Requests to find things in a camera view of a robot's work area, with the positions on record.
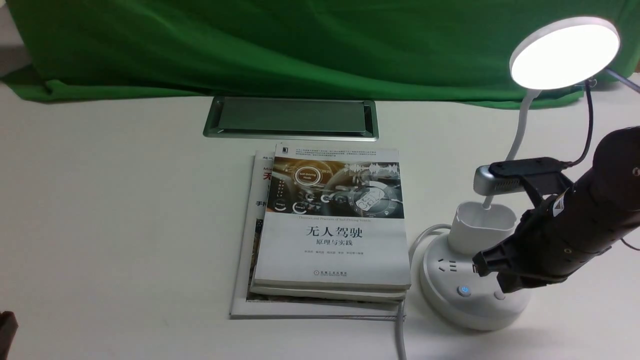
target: power button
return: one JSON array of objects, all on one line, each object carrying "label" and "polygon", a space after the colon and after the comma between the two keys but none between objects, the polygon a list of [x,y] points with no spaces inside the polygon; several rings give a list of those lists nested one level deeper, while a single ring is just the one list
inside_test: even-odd
[{"label": "power button", "polygon": [[471,289],[468,286],[458,286],[458,294],[462,297],[471,296]]}]

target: black cable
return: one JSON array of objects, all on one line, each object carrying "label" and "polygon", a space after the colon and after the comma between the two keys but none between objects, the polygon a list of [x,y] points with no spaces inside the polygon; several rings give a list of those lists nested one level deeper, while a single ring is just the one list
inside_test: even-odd
[{"label": "black cable", "polygon": [[606,69],[604,69],[606,72],[609,73],[609,75],[613,76],[614,78],[618,79],[621,83],[623,83],[624,85],[629,86],[632,90],[634,90],[635,92],[640,94],[640,85],[634,83],[633,81],[625,78],[624,76],[618,74],[615,70],[613,70],[610,67],[607,67]]},{"label": "black cable", "polygon": [[591,100],[591,86],[589,85],[589,79],[584,81],[584,93],[587,95],[587,105],[589,106],[589,129],[587,131],[587,142],[584,144],[584,150],[582,155],[576,161],[567,161],[565,163],[566,168],[574,167],[582,160],[586,158],[589,148],[591,147],[591,136],[593,135],[593,101]]},{"label": "black cable", "polygon": [[633,246],[629,245],[629,243],[628,243],[628,242],[626,242],[626,241],[625,241],[625,239],[620,238],[620,241],[622,241],[622,243],[623,243],[623,244],[625,244],[628,248],[630,248],[630,249],[632,249],[632,250],[635,250],[635,251],[640,251],[640,249],[639,249],[639,248],[637,248],[637,247],[633,247]]}]

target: black object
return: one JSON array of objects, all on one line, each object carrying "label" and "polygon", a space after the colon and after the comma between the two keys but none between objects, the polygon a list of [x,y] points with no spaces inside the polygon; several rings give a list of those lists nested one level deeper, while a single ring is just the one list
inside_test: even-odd
[{"label": "black object", "polygon": [[562,169],[552,158],[490,166],[497,177],[521,181],[535,205],[511,236],[473,257],[480,276],[498,272],[504,293],[563,282],[640,226],[640,127],[605,136],[575,184]]},{"label": "black object", "polygon": [[18,329],[18,322],[11,311],[0,313],[0,360],[6,360],[9,348]]}]

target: table surface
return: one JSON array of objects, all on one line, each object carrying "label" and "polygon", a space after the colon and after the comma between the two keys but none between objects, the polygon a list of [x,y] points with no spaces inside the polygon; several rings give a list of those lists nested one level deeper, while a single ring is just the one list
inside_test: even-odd
[{"label": "table surface", "polygon": [[[640,76],[634,75],[640,82]],[[608,132],[638,125],[640,98],[593,94],[587,160]],[[210,98],[39,104],[0,84],[0,310],[20,328],[18,359],[393,359],[393,323],[229,320],[253,154],[277,140],[202,136]],[[395,147],[408,241],[450,223],[479,165],[501,160],[516,111],[446,102],[377,102],[380,140]],[[584,100],[529,115],[519,157],[573,160]],[[521,213],[524,194],[496,202]],[[628,236],[640,244],[640,231]],[[424,250],[420,247],[418,254]],[[632,359],[640,331],[640,253],[617,243],[564,284],[534,292],[511,327],[459,329],[408,294],[409,359]]]}]

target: stack of books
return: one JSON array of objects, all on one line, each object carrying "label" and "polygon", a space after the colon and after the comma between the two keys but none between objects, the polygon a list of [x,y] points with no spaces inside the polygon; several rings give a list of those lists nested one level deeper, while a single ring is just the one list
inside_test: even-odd
[{"label": "stack of books", "polygon": [[410,286],[397,151],[256,153],[232,318],[393,320]]}]

